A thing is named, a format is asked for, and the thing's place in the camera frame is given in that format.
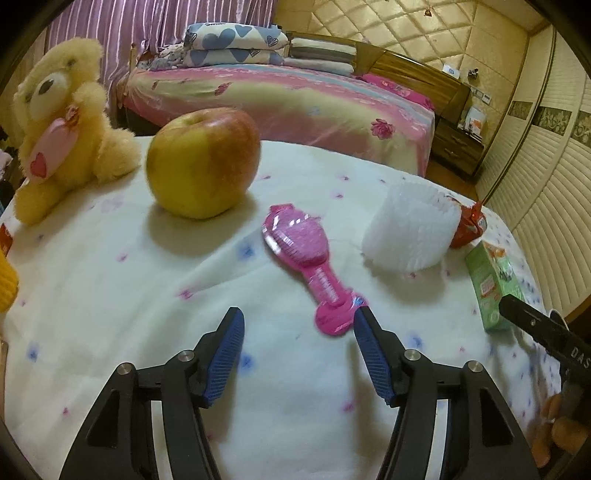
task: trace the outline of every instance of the wall socket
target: wall socket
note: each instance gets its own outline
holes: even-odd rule
[[[474,88],[474,87],[470,87],[470,91],[472,92],[472,95],[475,96],[476,98],[479,98],[480,100],[482,100],[483,102],[485,102],[487,105],[491,104],[491,96],[488,93],[484,93],[483,91]]]

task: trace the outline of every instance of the striped pillow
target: striped pillow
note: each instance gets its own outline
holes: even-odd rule
[[[357,50],[349,45],[308,38],[291,40],[290,57],[294,59],[328,60],[353,63]]]

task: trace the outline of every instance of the wooden nightstand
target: wooden nightstand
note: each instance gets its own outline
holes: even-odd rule
[[[478,140],[443,118],[435,129],[431,152],[467,176],[474,175],[484,150]]]

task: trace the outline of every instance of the yellow teddy bear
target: yellow teddy bear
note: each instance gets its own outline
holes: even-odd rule
[[[98,83],[103,49],[96,40],[72,38],[49,50],[14,95],[25,132],[18,156],[27,177],[15,195],[15,216],[33,225],[66,193],[96,177],[114,180],[139,165],[134,135],[113,129]]]

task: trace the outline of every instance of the pink comb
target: pink comb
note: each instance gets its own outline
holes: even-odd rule
[[[273,205],[262,234],[273,253],[308,281],[318,301],[314,321],[327,335],[342,335],[353,325],[363,297],[344,288],[329,265],[329,241],[321,224],[291,203]]]

